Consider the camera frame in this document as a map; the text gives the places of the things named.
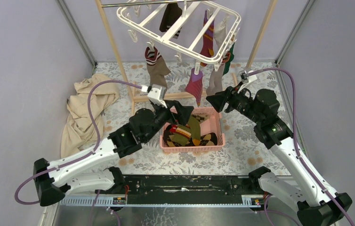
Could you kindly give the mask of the beige green argyle sock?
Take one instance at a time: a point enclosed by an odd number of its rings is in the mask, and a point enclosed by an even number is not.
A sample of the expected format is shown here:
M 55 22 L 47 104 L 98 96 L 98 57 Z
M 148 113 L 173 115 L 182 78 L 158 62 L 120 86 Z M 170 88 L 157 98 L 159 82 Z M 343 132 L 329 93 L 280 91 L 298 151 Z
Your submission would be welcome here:
M 210 118 L 208 114 L 193 114 L 193 117 L 201 124 Z

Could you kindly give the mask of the black red yellow argyle sock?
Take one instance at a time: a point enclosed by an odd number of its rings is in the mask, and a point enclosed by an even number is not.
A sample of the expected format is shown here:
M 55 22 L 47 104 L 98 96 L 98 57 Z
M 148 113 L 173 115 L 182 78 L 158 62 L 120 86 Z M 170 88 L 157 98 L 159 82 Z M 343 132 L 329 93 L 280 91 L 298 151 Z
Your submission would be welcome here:
M 176 130 L 178 129 L 178 125 L 168 125 L 166 130 L 170 133 L 170 134 L 175 134 Z

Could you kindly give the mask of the olive orange striped sock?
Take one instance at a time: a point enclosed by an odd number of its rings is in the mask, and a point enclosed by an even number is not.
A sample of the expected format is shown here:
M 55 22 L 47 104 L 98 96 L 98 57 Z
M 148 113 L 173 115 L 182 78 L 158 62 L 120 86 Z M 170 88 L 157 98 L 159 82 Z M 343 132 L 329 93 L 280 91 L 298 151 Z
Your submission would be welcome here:
M 178 125 L 175 134 L 170 136 L 171 142 L 180 146 L 199 146 L 201 141 L 200 123 L 191 115 L 186 125 Z

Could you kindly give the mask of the magenta purple-cuff sock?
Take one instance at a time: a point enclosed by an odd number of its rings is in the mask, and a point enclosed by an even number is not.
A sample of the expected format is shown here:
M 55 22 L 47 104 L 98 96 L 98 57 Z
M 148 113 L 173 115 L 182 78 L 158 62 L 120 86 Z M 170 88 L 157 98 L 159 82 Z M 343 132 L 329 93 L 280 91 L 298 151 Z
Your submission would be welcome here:
M 195 69 L 191 69 L 190 79 L 186 85 L 185 92 L 191 94 L 197 103 L 197 106 L 201 105 L 201 98 L 203 92 L 203 73 L 201 71 L 198 74 L 195 73 Z

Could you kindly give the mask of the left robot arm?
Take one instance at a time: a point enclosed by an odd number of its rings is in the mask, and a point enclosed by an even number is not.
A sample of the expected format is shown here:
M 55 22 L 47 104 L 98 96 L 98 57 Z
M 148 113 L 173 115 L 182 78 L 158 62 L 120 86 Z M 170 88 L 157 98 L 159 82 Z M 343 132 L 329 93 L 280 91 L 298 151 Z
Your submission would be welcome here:
M 39 176 L 34 183 L 42 207 L 55 204 L 67 195 L 85 191 L 104 190 L 117 194 L 125 181 L 121 170 L 108 167 L 98 173 L 86 173 L 97 165 L 118 160 L 142 149 L 166 124 L 187 124 L 193 106 L 183 106 L 179 101 L 167 100 L 166 106 L 153 104 L 153 109 L 142 108 L 129 121 L 102 139 L 99 145 L 55 161 L 44 158 L 34 162 L 34 172 Z

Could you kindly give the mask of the dark brown tan argyle sock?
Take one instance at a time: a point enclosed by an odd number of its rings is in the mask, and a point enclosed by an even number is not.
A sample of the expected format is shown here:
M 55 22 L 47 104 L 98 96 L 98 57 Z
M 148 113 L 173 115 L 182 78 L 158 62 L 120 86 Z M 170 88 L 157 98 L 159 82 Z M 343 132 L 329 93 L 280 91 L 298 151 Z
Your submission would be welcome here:
M 171 134 L 165 129 L 162 135 L 162 141 L 167 147 L 183 147 L 179 144 L 171 142 L 170 136 Z M 201 136 L 201 141 L 199 146 L 215 146 L 218 144 L 218 137 L 215 133 L 209 133 Z

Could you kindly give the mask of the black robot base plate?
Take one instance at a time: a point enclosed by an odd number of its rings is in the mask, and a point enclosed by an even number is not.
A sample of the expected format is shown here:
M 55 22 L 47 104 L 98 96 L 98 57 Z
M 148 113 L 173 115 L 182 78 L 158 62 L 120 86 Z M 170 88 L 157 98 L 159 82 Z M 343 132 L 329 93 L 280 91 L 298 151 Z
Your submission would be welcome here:
M 258 205 L 265 194 L 258 179 L 270 171 L 262 166 L 247 176 L 124 175 L 121 185 L 100 194 L 121 195 L 129 205 Z

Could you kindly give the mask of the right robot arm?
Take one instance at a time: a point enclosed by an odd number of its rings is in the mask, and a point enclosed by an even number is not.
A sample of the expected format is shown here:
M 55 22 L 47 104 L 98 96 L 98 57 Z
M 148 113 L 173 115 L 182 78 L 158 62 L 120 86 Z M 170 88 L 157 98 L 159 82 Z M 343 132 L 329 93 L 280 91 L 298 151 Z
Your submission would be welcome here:
M 261 167 L 249 173 L 248 188 L 252 193 L 265 191 L 275 196 L 296 212 L 304 226 L 331 226 L 347 215 L 352 199 L 347 193 L 338 193 L 302 153 L 294 133 L 278 116 L 280 103 L 274 91 L 260 89 L 252 97 L 246 88 L 228 87 L 206 99 L 217 112 L 236 110 L 254 122 L 258 140 L 297 182 L 292 186 Z

